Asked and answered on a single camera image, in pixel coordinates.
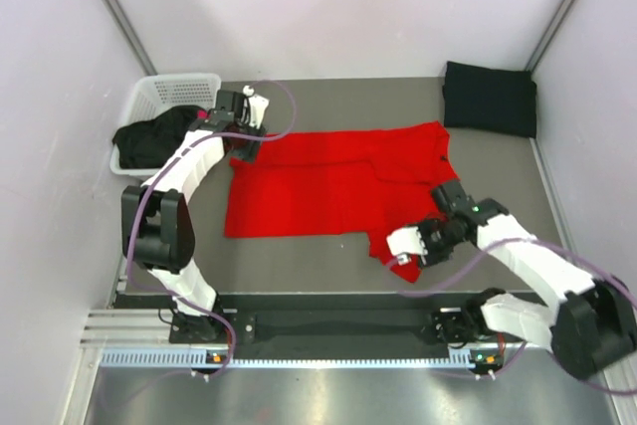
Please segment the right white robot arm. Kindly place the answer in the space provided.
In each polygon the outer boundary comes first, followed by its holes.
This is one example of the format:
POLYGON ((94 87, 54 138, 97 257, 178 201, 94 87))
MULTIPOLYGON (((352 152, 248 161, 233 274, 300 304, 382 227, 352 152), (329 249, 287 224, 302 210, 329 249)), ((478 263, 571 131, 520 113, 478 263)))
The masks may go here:
POLYGON ((387 238, 395 257, 420 266, 448 260, 470 243, 522 279, 540 298, 534 304, 488 289, 461 308, 467 334, 478 341, 497 332, 519 337, 553 354, 572 377, 584 380, 636 350, 636 318, 614 278, 604 279, 541 244, 493 198, 475 201, 457 180, 434 188, 441 218, 423 219, 387 238))

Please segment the red t shirt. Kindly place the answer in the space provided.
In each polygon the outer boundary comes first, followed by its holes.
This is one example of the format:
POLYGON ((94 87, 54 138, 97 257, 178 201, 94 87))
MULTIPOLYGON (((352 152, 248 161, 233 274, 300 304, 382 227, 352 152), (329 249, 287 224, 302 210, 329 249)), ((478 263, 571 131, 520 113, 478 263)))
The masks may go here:
POLYGON ((395 129, 298 132, 233 159, 228 238, 363 233, 391 260, 393 231, 440 217, 431 190, 456 178, 449 132, 437 121, 395 129))

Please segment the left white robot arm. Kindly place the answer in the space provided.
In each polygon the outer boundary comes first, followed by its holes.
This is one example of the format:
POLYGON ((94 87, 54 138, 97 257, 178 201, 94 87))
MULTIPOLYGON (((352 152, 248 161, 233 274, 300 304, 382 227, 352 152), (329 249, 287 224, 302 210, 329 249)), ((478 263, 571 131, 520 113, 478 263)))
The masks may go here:
POLYGON ((188 203, 226 156, 256 159, 267 130, 268 99, 250 86, 220 90, 165 163, 121 196, 122 251, 165 287, 172 298, 172 343, 210 343, 228 336, 217 292, 194 260, 195 233, 188 203))

